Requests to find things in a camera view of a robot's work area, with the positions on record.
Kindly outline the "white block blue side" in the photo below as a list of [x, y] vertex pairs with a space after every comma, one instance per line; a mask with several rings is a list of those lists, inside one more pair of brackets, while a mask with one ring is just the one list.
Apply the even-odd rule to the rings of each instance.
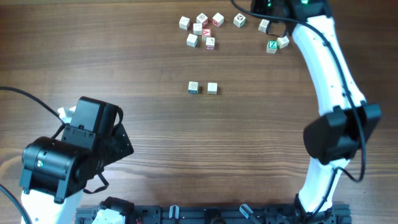
[[189, 82], [188, 83], [188, 93], [190, 95], [197, 95], [198, 89], [199, 89], [198, 82]]

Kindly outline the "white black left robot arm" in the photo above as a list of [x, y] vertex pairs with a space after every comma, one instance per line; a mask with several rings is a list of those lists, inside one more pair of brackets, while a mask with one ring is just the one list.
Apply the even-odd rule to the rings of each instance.
[[70, 223], [87, 182], [99, 177], [108, 188], [104, 168], [134, 150], [122, 124], [120, 107], [82, 96], [75, 107], [59, 108], [62, 126], [42, 136], [22, 153], [21, 200], [31, 223]]

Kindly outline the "white block plain picture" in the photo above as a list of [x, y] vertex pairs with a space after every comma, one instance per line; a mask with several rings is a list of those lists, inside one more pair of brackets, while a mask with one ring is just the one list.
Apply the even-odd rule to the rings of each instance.
[[259, 24], [259, 28], [258, 31], [263, 32], [263, 33], [267, 33], [267, 28], [270, 24], [270, 21], [267, 19], [263, 19], [260, 24]]

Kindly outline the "white block green side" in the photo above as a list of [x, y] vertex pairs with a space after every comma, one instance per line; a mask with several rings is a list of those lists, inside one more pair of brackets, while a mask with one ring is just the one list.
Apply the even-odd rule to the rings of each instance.
[[217, 83], [208, 83], [207, 90], [208, 90], [209, 95], [216, 95], [217, 90], [218, 90], [218, 84]]

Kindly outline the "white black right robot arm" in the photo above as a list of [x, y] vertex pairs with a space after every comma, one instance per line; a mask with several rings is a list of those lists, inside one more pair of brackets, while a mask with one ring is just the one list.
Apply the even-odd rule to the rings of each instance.
[[366, 143], [381, 118], [377, 104], [367, 103], [355, 84], [340, 49], [328, 1], [253, 1], [250, 12], [261, 19], [283, 22], [301, 51], [310, 72], [320, 117], [303, 132], [310, 155], [298, 206], [309, 220], [331, 212], [332, 197], [341, 174], [361, 153], [362, 181]]

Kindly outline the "green letter Z block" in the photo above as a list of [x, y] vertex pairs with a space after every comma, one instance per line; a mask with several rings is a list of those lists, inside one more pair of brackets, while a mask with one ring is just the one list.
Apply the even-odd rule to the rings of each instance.
[[267, 50], [266, 50], [267, 53], [274, 54], [277, 52], [277, 49], [278, 49], [278, 43], [276, 41], [274, 40], [268, 41]]

